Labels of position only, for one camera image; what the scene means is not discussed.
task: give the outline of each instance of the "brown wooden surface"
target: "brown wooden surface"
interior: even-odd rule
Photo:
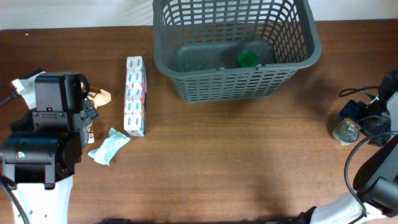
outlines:
[[[318,22],[317,27],[321,59],[297,72],[278,94],[194,105],[181,100],[156,69],[151,27],[0,30],[0,98],[10,93],[11,80],[36,68],[79,71],[112,94],[112,102],[98,110],[96,142],[76,166],[69,223],[296,215],[347,192],[343,167],[352,147],[330,137],[337,113],[350,99],[338,98],[338,92],[378,85],[384,72],[398,67],[398,21]],[[147,135],[132,139],[109,167],[101,166],[86,154],[101,145],[111,127],[123,131],[126,57],[134,55],[142,55],[147,66]],[[26,110],[23,100],[0,107],[0,142]],[[377,150],[364,146],[358,152],[351,179]],[[4,192],[0,223],[12,223]]]

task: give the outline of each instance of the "metal can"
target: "metal can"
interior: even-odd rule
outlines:
[[[352,121],[341,121],[331,132],[333,139],[342,146],[348,146],[359,138],[359,129]]]

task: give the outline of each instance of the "candy wrapper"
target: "candy wrapper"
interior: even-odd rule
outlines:
[[[110,93],[95,86],[90,86],[90,92],[88,92],[87,97],[96,109],[99,106],[103,106],[112,100]],[[88,131],[88,144],[94,143],[95,139],[94,139],[93,123],[89,124],[86,127],[86,129]]]

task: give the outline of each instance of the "green object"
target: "green object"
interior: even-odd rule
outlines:
[[[239,68],[254,68],[259,64],[259,57],[253,52],[243,52],[239,55]]]

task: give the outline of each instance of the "white paper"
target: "white paper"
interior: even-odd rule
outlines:
[[[26,80],[17,79],[11,82],[17,93],[24,98],[29,109],[36,108],[35,78],[42,73],[45,72],[40,72]]]

